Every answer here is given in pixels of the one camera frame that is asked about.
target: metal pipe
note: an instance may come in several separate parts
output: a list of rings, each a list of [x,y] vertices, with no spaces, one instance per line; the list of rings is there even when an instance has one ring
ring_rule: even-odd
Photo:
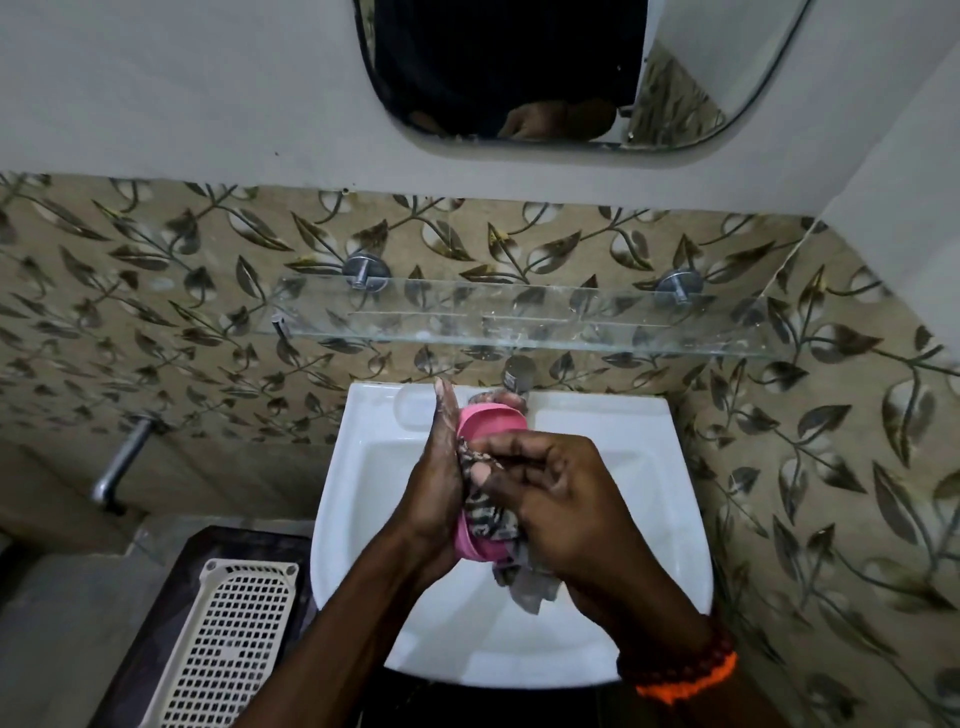
[[[120,446],[120,449],[113,456],[110,464],[107,465],[104,474],[100,476],[96,485],[93,486],[90,499],[108,513],[122,516],[126,512],[127,509],[117,502],[117,486],[120,484],[120,478],[123,477],[124,473],[130,465],[132,465],[133,459],[140,452],[140,449],[143,448],[143,444],[147,442],[147,438],[150,437],[150,433],[154,431],[156,425],[157,420],[153,418],[140,418],[136,423],[136,427],[133,428],[133,431],[127,436],[124,444]]]

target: sink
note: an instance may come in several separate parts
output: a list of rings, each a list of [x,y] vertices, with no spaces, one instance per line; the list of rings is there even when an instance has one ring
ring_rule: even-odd
[[[477,387],[456,387],[466,404]],[[420,458],[432,384],[350,385],[314,526],[310,578],[323,607],[393,513]],[[533,392],[531,429],[596,443],[658,561],[698,610],[713,596],[707,538],[665,400]],[[563,587],[529,615],[489,564],[461,561],[414,607],[387,658],[400,672],[484,688],[572,688],[617,679],[617,650]]]

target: white plastic basket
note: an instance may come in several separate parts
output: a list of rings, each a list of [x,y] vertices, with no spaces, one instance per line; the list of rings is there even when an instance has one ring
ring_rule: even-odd
[[[211,559],[140,728],[226,728],[270,676],[298,566]]]

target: right hand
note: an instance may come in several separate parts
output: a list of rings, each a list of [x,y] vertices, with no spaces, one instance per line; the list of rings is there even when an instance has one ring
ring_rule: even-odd
[[[516,514],[577,608],[621,651],[652,645],[674,662],[709,642],[707,620],[658,563],[588,438],[513,431],[469,446],[506,467],[477,463],[473,481]]]

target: patterned cloth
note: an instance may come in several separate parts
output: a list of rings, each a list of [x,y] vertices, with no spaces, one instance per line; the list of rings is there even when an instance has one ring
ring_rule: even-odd
[[[464,513],[470,535],[491,541],[509,542],[510,560],[493,565],[493,579],[501,587],[510,589],[510,596],[525,612],[538,614],[540,603],[553,601],[560,589],[560,579],[539,565],[520,528],[516,515],[501,508],[473,484],[470,468],[476,463],[490,463],[494,469],[502,469],[495,458],[483,452],[471,450],[461,438],[457,443],[460,472],[468,485]]]

